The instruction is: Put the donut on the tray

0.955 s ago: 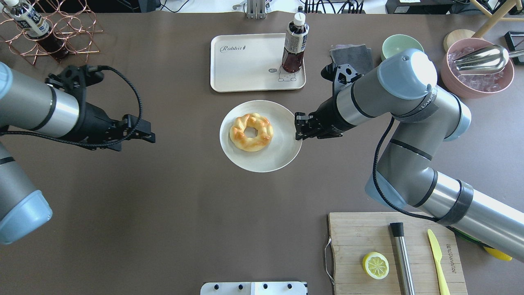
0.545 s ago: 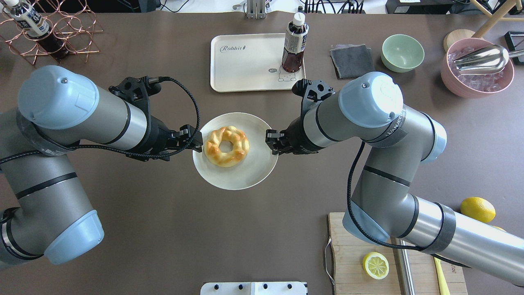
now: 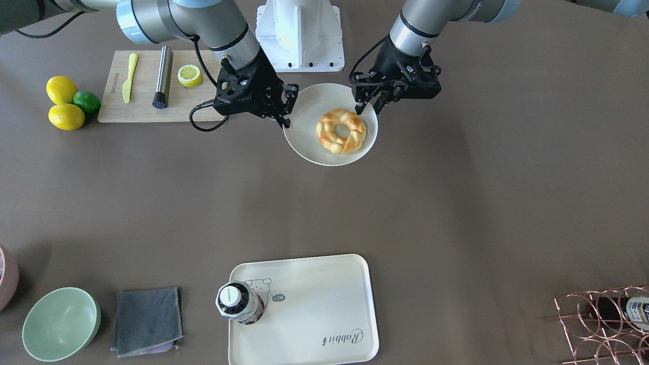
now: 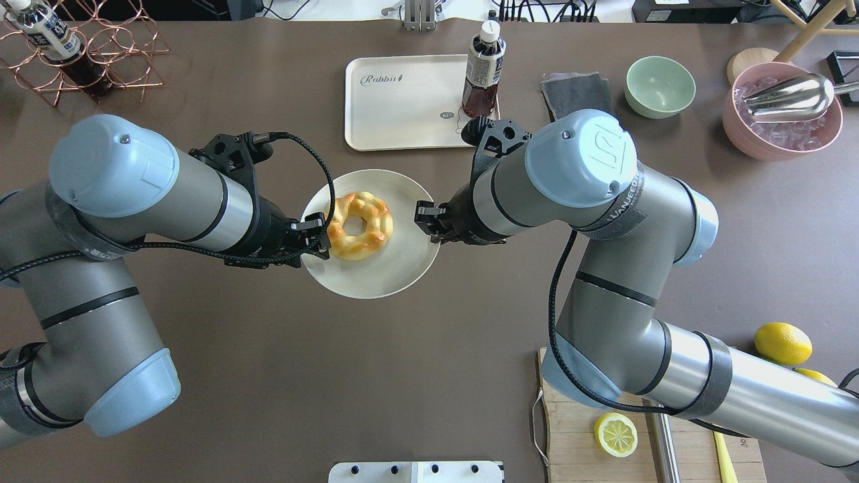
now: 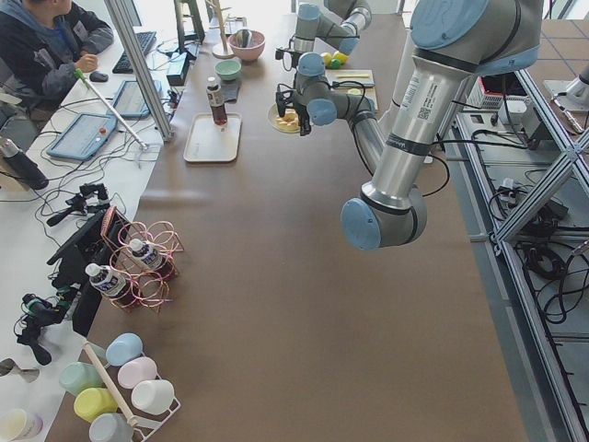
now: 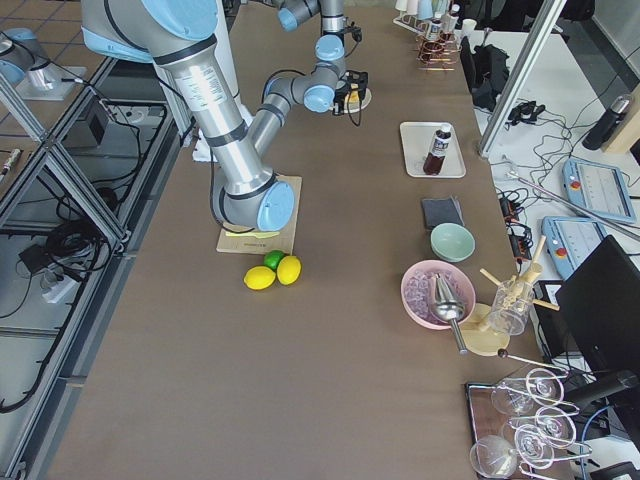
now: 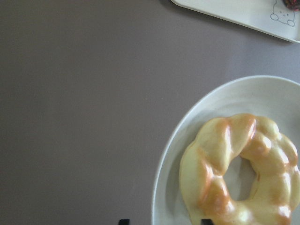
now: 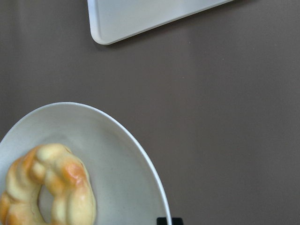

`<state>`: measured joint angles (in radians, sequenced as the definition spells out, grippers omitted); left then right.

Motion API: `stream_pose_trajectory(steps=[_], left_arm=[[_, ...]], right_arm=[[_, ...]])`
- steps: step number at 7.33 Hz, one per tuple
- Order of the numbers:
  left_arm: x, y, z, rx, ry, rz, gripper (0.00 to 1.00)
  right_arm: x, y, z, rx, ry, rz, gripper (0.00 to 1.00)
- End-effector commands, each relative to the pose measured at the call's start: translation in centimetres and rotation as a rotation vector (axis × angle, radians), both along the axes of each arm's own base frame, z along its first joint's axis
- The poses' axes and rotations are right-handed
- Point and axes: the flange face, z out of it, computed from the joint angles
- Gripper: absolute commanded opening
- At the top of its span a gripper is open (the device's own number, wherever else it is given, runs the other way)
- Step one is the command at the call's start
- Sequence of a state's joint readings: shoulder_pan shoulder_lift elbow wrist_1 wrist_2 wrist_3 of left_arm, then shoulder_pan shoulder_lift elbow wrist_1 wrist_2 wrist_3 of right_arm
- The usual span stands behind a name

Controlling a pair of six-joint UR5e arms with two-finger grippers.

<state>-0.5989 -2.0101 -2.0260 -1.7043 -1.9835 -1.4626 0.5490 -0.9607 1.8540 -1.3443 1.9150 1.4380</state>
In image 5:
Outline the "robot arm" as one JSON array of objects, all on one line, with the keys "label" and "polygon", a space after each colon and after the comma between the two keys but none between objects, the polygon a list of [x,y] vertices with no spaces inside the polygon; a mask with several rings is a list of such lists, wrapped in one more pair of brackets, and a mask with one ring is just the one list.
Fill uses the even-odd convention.
[{"label": "robot arm", "polygon": [[366,1],[324,1],[323,5],[341,22],[329,18],[315,4],[300,3],[294,35],[289,42],[292,67],[297,67],[303,54],[314,51],[316,39],[344,55],[350,55],[360,40],[360,33],[371,25],[373,14]]},{"label": "robot arm", "polygon": [[296,111],[301,134],[338,119],[348,123],[371,172],[358,197],[341,210],[345,237],[357,249],[411,243],[425,229],[427,209],[416,178],[430,154],[461,84],[475,76],[512,73],[532,65],[539,49],[543,5],[539,1],[420,1],[413,11],[408,73],[393,115],[375,116],[364,96],[338,92],[314,50],[322,40],[350,54],[372,21],[365,1],[327,1],[298,7],[288,50],[294,83],[278,92],[279,112]]}]

